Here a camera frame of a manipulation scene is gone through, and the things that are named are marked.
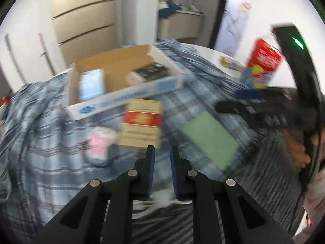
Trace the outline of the person's right hand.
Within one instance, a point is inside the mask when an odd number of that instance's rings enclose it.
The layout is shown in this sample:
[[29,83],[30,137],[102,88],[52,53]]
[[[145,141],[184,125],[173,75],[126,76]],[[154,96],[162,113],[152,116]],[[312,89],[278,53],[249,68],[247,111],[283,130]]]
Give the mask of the person's right hand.
[[[305,168],[310,164],[311,159],[306,154],[306,149],[303,143],[298,142],[287,130],[282,130],[282,134],[294,166],[298,168]],[[321,141],[324,146],[324,128],[321,131]],[[318,134],[314,134],[311,138],[314,145],[318,145]],[[322,152],[321,162],[324,161],[324,148]]]

